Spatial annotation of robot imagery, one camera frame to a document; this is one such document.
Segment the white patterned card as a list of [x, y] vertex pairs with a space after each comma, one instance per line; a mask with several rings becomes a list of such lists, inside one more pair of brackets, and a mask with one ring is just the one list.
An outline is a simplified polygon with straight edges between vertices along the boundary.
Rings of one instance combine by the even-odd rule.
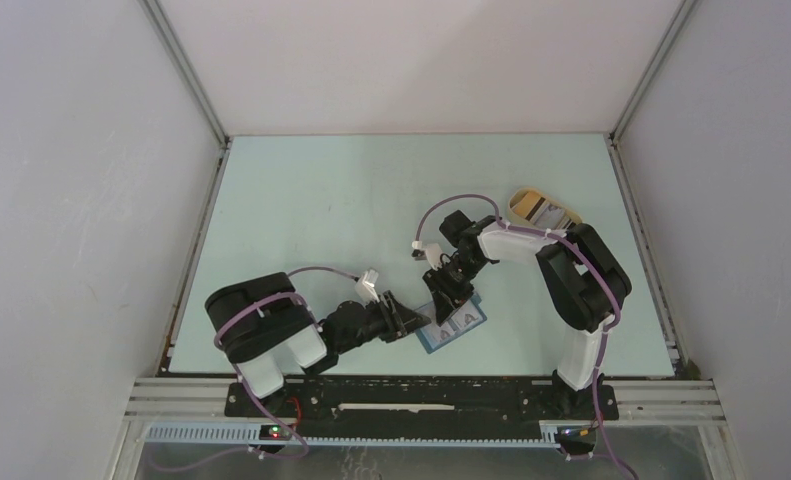
[[463, 335], [486, 321], [482, 310], [473, 304], [464, 305], [449, 319], [448, 323], [458, 330], [457, 336]]
[[450, 323], [428, 325], [423, 328], [424, 338], [431, 351], [439, 349], [457, 336], [458, 330]]

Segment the blue card holder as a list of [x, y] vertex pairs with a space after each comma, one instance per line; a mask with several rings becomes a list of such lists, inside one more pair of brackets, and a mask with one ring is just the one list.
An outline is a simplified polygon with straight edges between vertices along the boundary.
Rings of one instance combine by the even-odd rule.
[[415, 333], [424, 350], [432, 354], [485, 323], [487, 316], [481, 309], [481, 302], [481, 297], [474, 294], [464, 306], [441, 324], [435, 322], [435, 307], [432, 302], [420, 307], [418, 312], [431, 320]]

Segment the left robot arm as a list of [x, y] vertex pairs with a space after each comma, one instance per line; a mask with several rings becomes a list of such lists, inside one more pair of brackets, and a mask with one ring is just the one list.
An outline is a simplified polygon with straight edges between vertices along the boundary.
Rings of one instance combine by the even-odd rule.
[[367, 343], [392, 343], [431, 324], [431, 319], [376, 290], [378, 272], [360, 275], [327, 267], [351, 280], [359, 299], [345, 301], [318, 320], [292, 277], [307, 267], [278, 272], [223, 287], [205, 301], [216, 330], [213, 343], [235, 369], [248, 402], [263, 416], [275, 416], [287, 403], [284, 373], [274, 356], [288, 350], [307, 375], [320, 374], [339, 357]]

